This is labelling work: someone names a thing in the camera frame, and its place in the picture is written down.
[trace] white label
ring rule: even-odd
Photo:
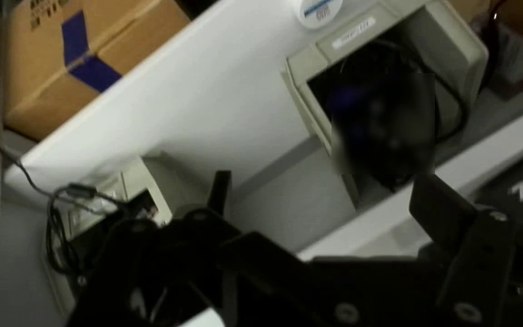
[[[333,41],[333,47],[340,48],[340,47],[347,45],[355,38],[366,34],[375,23],[377,23],[377,18],[369,16],[367,19],[360,21],[357,27],[344,32],[337,41]]]

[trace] black equipment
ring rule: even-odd
[[[120,221],[68,325],[180,325],[211,306],[229,327],[523,327],[523,232],[431,172],[411,199],[433,237],[420,257],[304,263],[224,221],[224,185],[164,228]]]

